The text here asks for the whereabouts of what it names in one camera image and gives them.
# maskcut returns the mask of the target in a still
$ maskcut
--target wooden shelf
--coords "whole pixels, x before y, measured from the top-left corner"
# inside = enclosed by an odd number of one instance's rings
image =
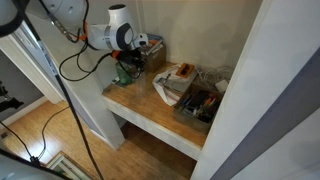
[[[197,159],[207,135],[178,122],[173,107],[163,102],[152,85],[154,77],[171,65],[173,64],[166,63],[158,72],[147,73],[143,95],[137,94],[136,84],[125,88],[111,84],[103,95],[111,111]]]

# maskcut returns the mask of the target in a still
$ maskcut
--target tools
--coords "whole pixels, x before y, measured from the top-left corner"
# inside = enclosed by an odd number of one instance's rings
[[[209,91],[190,92],[178,107],[182,113],[209,123],[219,108],[221,99]]]
[[[189,75],[192,73],[193,68],[194,65],[183,63],[181,67],[178,69],[176,75],[183,78],[188,78]]]

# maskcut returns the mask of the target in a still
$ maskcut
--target black cable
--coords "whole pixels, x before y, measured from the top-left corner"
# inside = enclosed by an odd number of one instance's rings
[[[27,16],[26,13],[24,12],[24,9],[20,6],[20,4],[19,4],[19,2],[18,2],[17,0],[13,0],[13,2],[14,2],[14,4],[15,4],[17,10],[18,10],[18,13],[19,13],[19,14],[21,15],[21,17],[25,20],[26,24],[28,25],[28,27],[29,27],[29,29],[31,30],[31,32],[32,32],[32,34],[34,35],[34,37],[36,38],[37,42],[38,42],[40,45],[42,45],[43,43],[42,43],[42,41],[41,41],[41,39],[40,39],[40,36],[38,35],[37,31],[36,31],[35,28],[33,27],[30,19],[28,18],[28,16]],[[43,51],[43,53],[44,53],[44,55],[45,55],[45,57],[46,57],[46,60],[47,60],[47,62],[48,62],[48,65],[50,66],[52,73],[54,74],[55,78],[57,79],[57,82],[59,83],[59,86],[61,87],[61,90],[62,90],[62,92],[64,93],[65,98],[67,99],[67,102],[68,102],[68,104],[69,104],[69,106],[70,106],[71,112],[72,112],[72,114],[73,114],[73,116],[74,116],[74,118],[75,118],[75,120],[76,120],[76,122],[77,122],[78,128],[79,128],[79,130],[80,130],[80,132],[81,132],[81,136],[82,136],[83,142],[84,142],[84,144],[85,144],[86,150],[87,150],[87,152],[88,152],[88,155],[89,155],[89,157],[90,157],[90,160],[91,160],[92,164],[94,165],[94,168],[96,169],[96,171],[97,171],[97,173],[98,173],[98,175],[99,175],[99,178],[100,178],[101,180],[103,180],[104,178],[103,178],[103,176],[102,176],[102,174],[101,174],[101,172],[100,172],[100,169],[99,169],[97,163],[95,162],[95,160],[94,160],[94,158],[93,158],[93,156],[92,156],[92,153],[91,153],[91,150],[90,150],[90,147],[89,147],[89,144],[88,144],[88,140],[87,140],[87,138],[86,138],[86,136],[85,136],[85,134],[84,134],[84,132],[83,132],[83,128],[82,128],[80,119],[79,119],[79,117],[78,117],[78,115],[77,115],[77,113],[76,113],[76,110],[75,110],[75,108],[74,108],[74,106],[73,106],[73,104],[72,104],[72,101],[71,101],[70,96],[69,96],[69,94],[68,94],[68,92],[67,92],[67,90],[66,90],[66,87],[65,87],[65,85],[63,84],[63,82],[62,82],[61,78],[59,77],[59,75],[57,74],[57,70],[56,70],[56,68],[53,66],[53,62],[52,62],[52,60],[50,59],[50,56],[48,56],[48,54],[45,52],[45,50],[46,50],[45,47],[42,47],[42,48],[43,48],[42,51]]]
[[[39,0],[41,6],[43,7],[43,9],[46,11],[47,14],[50,14],[50,11],[48,10],[47,6],[43,3],[42,0]]]
[[[71,101],[71,99],[70,99],[70,96],[69,96],[69,94],[68,94],[68,92],[67,92],[67,90],[66,90],[66,88],[65,88],[65,86],[64,86],[64,84],[63,84],[63,82],[62,82],[62,80],[61,80],[61,78],[60,78],[58,75],[56,75],[55,77],[56,77],[56,79],[57,79],[57,81],[58,81],[58,83],[59,83],[59,85],[60,85],[60,87],[61,87],[62,92],[64,93],[64,95],[65,95],[65,97],[66,97],[66,99],[67,99],[67,101],[68,101],[68,103],[69,103],[69,105],[70,105],[71,112],[72,112],[72,114],[74,115],[74,118],[75,118],[75,120],[76,120],[76,122],[77,122],[79,131],[80,131],[80,133],[81,133],[81,136],[82,136],[83,142],[84,142],[84,144],[85,144],[85,147],[86,147],[86,149],[87,149],[87,152],[88,152],[88,155],[89,155],[89,157],[90,157],[90,160],[91,160],[93,166],[95,167],[95,169],[96,169],[96,171],[97,171],[100,179],[103,180],[104,178],[103,178],[103,176],[102,176],[102,174],[101,174],[101,171],[99,170],[99,167],[98,167],[96,161],[95,161],[94,158],[93,158],[93,155],[92,155],[91,150],[90,150],[90,147],[89,147],[88,140],[87,140],[87,138],[86,138],[86,135],[84,134],[84,131],[83,131],[83,128],[82,128],[80,119],[79,119],[79,117],[78,117],[78,115],[77,115],[77,112],[76,112],[76,110],[75,110],[75,108],[74,108],[74,106],[73,106],[73,104],[72,104],[72,101]]]
[[[80,40],[80,32],[81,32],[81,28],[78,28],[78,32],[77,32],[77,36],[76,36],[76,40],[71,39],[70,41],[73,43],[78,43]]]
[[[59,66],[59,73],[60,73],[60,75],[61,75],[65,80],[72,81],[72,82],[77,82],[77,81],[81,81],[81,80],[87,78],[89,75],[91,75],[94,71],[97,70],[99,64],[102,62],[102,60],[103,60],[104,58],[106,58],[106,57],[108,57],[108,56],[111,56],[111,53],[107,53],[107,54],[101,56],[101,57],[99,58],[97,64],[93,67],[93,69],[92,69],[91,71],[89,71],[88,74],[86,74],[86,75],[83,76],[82,78],[79,78],[79,79],[70,79],[70,78],[68,78],[68,77],[66,77],[65,75],[62,74],[62,71],[61,71],[61,70],[62,70],[62,65],[63,65],[67,60],[69,60],[69,59],[77,56],[78,54],[80,54],[80,53],[77,53],[77,54],[74,54],[74,55],[68,57],[67,59],[63,60],[63,62],[60,64],[60,66]]]
[[[84,34],[87,34],[87,31],[86,31],[86,21],[87,21],[87,16],[88,16],[89,7],[90,7],[90,4],[89,4],[89,1],[88,1],[88,0],[86,0],[86,3],[87,3],[86,12],[84,13],[83,24],[82,24],[82,28],[83,28],[83,33],[84,33]]]
[[[142,74],[142,70],[138,70],[138,75],[136,77],[132,77],[132,75],[126,70],[126,68],[122,65],[121,61],[118,61],[121,69],[132,79],[138,79],[140,77],[140,75]]]
[[[45,123],[45,125],[43,126],[42,132],[41,132],[41,134],[42,134],[42,140],[43,140],[43,150],[41,151],[41,153],[40,153],[39,156],[38,156],[38,159],[39,159],[39,160],[42,158],[42,156],[43,156],[43,154],[45,153],[46,148],[47,148],[46,138],[45,138],[45,136],[44,136],[44,131],[45,131],[47,125],[50,123],[50,121],[51,121],[56,115],[60,114],[61,112],[63,112],[64,110],[66,110],[66,109],[68,109],[68,108],[69,108],[69,106],[66,107],[66,108],[64,108],[64,109],[62,109],[62,110],[60,110],[60,111],[58,111],[58,112],[56,112],[56,113],[54,113],[54,114],[47,120],[47,122]]]
[[[83,51],[85,51],[87,48],[88,48],[87,44],[85,44],[85,46],[82,47]],[[90,73],[90,71],[84,70],[84,69],[80,66],[80,62],[79,62],[80,55],[81,55],[81,54],[79,54],[79,55],[77,56],[77,66],[78,66],[78,68],[79,68],[82,72]]]
[[[31,155],[31,153],[30,153],[27,145],[22,141],[22,139],[21,139],[14,131],[12,131],[8,126],[6,126],[5,124],[3,124],[3,122],[0,121],[0,124],[18,138],[18,140],[23,144],[24,148],[26,149],[27,153],[29,154],[29,156],[30,156],[30,158],[31,158],[32,155]]]

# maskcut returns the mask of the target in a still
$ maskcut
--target baseboard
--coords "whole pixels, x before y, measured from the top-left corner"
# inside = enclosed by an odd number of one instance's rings
[[[2,122],[5,125],[9,126],[10,124],[14,123],[15,121],[17,121],[18,119],[20,119],[24,115],[26,115],[29,112],[31,112],[32,110],[36,109],[37,107],[39,107],[41,104],[45,103],[46,101],[48,101],[48,99],[45,96],[43,96],[42,98],[40,98],[40,99],[36,100],[35,102],[31,103],[27,107],[21,109],[20,111],[18,111],[17,113],[15,113],[14,115],[12,115],[9,118],[5,119]]]

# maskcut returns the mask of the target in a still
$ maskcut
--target wooden countertop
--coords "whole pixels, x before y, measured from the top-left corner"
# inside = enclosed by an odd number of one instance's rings
[[[137,95],[137,85],[135,83],[125,88],[111,84],[104,90],[103,95],[190,142],[203,147],[207,135],[204,132],[197,131],[190,126],[178,122],[174,116],[173,106],[170,107],[165,104],[152,85],[154,77],[171,65],[173,64],[166,63],[157,72],[146,74],[145,93],[143,95]]]

